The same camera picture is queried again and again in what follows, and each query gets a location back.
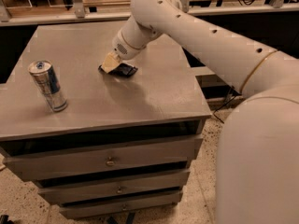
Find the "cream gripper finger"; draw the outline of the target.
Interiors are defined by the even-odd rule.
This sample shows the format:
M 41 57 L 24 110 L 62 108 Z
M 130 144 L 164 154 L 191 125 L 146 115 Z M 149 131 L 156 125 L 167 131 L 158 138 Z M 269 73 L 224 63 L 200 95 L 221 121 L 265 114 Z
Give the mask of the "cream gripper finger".
M 111 51 L 101 64 L 101 69 L 107 74 L 116 69 L 122 63 L 121 57 L 114 51 Z

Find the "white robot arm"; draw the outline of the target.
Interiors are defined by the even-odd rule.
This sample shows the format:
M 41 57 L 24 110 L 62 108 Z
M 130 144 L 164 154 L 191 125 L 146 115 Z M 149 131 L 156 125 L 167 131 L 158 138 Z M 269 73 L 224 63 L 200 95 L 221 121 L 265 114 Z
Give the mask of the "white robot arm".
M 131 0 L 106 73 L 169 35 L 244 97 L 217 151 L 217 224 L 299 224 L 299 60 L 195 18 L 179 0 Z

